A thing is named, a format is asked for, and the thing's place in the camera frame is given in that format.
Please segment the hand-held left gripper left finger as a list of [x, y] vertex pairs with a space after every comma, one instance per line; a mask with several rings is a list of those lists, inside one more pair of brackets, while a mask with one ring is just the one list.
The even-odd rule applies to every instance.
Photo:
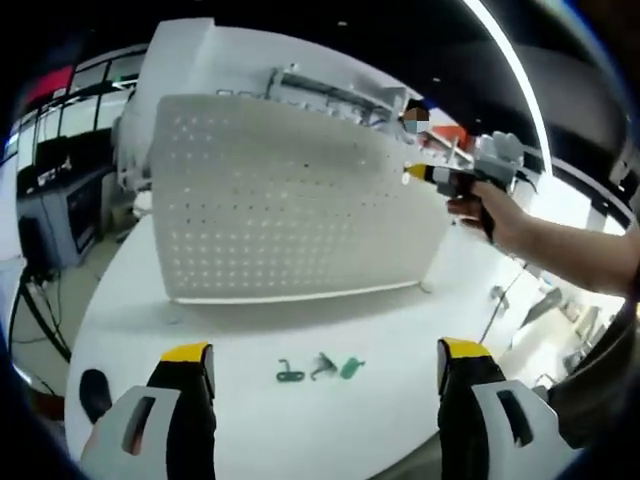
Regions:
[[97, 422], [99, 479], [214, 479], [213, 346], [165, 352]]

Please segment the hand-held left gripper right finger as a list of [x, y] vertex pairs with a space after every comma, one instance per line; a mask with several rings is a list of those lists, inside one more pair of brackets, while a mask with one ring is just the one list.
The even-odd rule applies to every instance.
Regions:
[[546, 400], [483, 345], [444, 337], [437, 352], [443, 479], [555, 479], [580, 455]]

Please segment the person's left hand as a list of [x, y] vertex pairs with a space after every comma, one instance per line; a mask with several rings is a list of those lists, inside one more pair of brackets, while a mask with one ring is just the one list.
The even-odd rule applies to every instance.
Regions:
[[116, 465], [121, 450], [117, 424], [102, 417], [93, 427], [80, 459], [83, 472], [90, 479], [106, 479]]

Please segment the person's right hand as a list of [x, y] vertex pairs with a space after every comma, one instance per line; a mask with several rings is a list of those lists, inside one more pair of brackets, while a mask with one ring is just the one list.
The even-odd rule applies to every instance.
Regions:
[[[515, 252], [519, 246], [527, 215], [507, 193], [496, 186], [476, 182], [469, 196], [449, 199], [446, 206], [460, 224], [483, 234], [490, 243], [510, 252]], [[493, 219], [494, 227], [490, 236], [483, 227], [482, 212]]]

